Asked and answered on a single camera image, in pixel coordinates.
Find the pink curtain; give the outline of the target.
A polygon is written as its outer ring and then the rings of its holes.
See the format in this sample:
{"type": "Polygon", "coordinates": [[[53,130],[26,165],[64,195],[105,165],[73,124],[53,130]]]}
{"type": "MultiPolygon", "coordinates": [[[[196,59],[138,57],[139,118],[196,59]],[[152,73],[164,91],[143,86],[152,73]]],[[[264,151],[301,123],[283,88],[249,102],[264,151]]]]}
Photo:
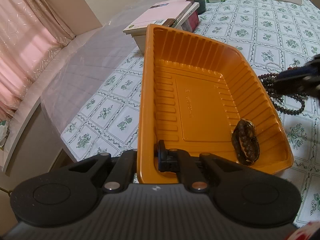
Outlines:
{"type": "Polygon", "coordinates": [[[74,38],[46,0],[1,0],[1,120],[14,116],[31,85],[74,38]]]}

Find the stack of books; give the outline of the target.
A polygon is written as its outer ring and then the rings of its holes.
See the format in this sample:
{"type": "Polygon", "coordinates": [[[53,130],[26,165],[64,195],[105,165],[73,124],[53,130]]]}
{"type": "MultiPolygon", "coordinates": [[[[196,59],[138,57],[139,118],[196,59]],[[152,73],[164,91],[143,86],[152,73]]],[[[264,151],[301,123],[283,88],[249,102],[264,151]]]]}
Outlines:
{"type": "Polygon", "coordinates": [[[189,17],[197,16],[200,7],[194,0],[168,0],[149,7],[138,18],[131,22],[123,33],[131,35],[141,53],[145,51],[146,29],[150,24],[183,29],[189,17]]]}

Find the plastic bags on floor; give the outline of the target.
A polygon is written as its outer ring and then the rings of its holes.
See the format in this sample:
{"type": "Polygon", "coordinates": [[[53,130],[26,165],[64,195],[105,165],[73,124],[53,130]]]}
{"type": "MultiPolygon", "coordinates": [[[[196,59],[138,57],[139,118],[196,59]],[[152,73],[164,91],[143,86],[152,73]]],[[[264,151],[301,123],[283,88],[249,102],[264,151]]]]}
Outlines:
{"type": "Polygon", "coordinates": [[[9,121],[3,120],[0,123],[0,150],[4,149],[5,142],[9,135],[9,121]]]}

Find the orange plastic tray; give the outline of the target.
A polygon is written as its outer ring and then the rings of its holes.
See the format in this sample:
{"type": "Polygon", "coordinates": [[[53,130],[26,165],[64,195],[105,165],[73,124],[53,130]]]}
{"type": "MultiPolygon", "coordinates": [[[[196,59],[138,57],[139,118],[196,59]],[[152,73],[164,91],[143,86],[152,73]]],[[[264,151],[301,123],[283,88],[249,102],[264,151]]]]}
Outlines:
{"type": "Polygon", "coordinates": [[[186,31],[151,24],[146,32],[138,127],[137,177],[144,184],[174,184],[158,169],[157,144],[209,152],[236,161],[231,143],[239,120],[253,123],[260,147],[253,168],[277,174],[293,154],[263,85],[235,47],[186,31]]]}

